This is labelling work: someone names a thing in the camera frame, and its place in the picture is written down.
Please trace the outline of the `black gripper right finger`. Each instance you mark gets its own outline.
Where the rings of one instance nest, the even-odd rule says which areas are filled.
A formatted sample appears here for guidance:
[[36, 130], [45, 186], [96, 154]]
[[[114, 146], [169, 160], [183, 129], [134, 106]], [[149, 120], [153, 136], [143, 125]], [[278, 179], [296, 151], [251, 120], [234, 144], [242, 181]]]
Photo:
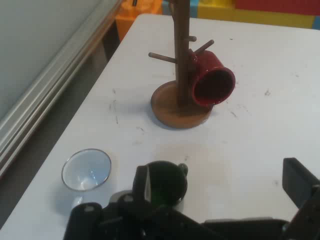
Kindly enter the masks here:
[[320, 238], [320, 180], [294, 157], [283, 159], [282, 188], [298, 208], [283, 231], [284, 240]]

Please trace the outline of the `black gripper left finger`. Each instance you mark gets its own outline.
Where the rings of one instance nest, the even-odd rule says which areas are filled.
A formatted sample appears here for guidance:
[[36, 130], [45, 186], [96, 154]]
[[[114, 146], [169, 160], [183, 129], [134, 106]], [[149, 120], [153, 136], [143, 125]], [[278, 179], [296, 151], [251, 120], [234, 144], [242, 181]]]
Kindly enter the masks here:
[[151, 204], [150, 171], [139, 166], [132, 191], [107, 207], [96, 202], [73, 208], [65, 240], [222, 240], [223, 236], [167, 206]]

